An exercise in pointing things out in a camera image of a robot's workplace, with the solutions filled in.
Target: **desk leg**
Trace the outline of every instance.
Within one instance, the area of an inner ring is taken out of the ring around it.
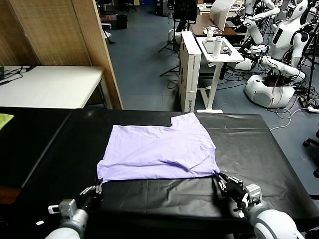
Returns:
[[[104,80],[104,76],[102,76],[100,83],[98,84],[98,88],[101,94],[101,97],[103,99],[103,105],[106,109],[113,109],[112,107],[112,103],[111,103],[111,99],[110,99],[110,95],[109,95],[109,90],[108,87],[106,85],[106,82]]]
[[[207,110],[211,110],[211,107],[213,105],[222,66],[223,66],[223,62],[218,62],[216,64],[213,81],[211,82],[211,88],[209,91],[208,102],[205,105]]]
[[[218,62],[216,64],[214,77],[213,77],[213,80],[211,82],[211,87],[210,87],[210,91],[209,91],[209,96],[207,97],[205,89],[200,89],[200,93],[203,97],[203,101],[204,101],[206,109],[205,110],[197,110],[198,113],[223,113],[222,110],[212,110],[212,108],[211,108],[213,105],[214,98],[215,98],[215,93],[216,93],[217,85],[219,82],[220,71],[221,71],[223,64],[224,64],[223,62]]]
[[[224,79],[226,68],[227,68],[227,62],[224,62],[223,68],[221,69],[221,72],[220,72],[220,77],[219,77],[220,80]]]

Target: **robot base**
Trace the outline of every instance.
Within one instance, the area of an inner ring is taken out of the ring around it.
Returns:
[[[238,70],[251,70],[252,65],[253,61],[248,58],[245,58],[243,62],[235,64],[234,68]]]
[[[266,108],[286,107],[295,90],[291,86],[269,87],[263,83],[261,75],[249,78],[244,92],[254,103]]]
[[[174,29],[171,29],[168,31],[168,38],[167,40],[169,42],[173,41],[173,38],[174,38]],[[178,45],[180,45],[180,42],[181,42],[181,32],[175,32],[175,40],[176,40],[176,43]]]

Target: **white bottle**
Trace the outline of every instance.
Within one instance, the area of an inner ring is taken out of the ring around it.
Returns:
[[[214,31],[213,30],[209,30],[208,33],[207,33],[207,38],[206,40],[207,41],[212,41],[213,40],[213,35],[214,35]]]
[[[223,45],[224,37],[217,36],[214,45],[213,57],[218,58],[220,54],[221,47]]]

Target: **trash can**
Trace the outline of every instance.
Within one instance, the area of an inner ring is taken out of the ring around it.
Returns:
[[[121,14],[117,16],[117,20],[116,20],[116,28],[117,29],[126,29],[128,28],[128,16]]]

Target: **wooden wall panel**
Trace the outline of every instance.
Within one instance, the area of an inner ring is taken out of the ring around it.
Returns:
[[[36,65],[37,60],[7,0],[0,0],[0,65]]]
[[[9,0],[42,65],[90,66],[71,0]]]
[[[93,66],[103,66],[114,109],[123,109],[108,47],[94,0],[72,0]]]
[[[14,203],[20,192],[20,188],[12,188],[0,185],[0,204]]]

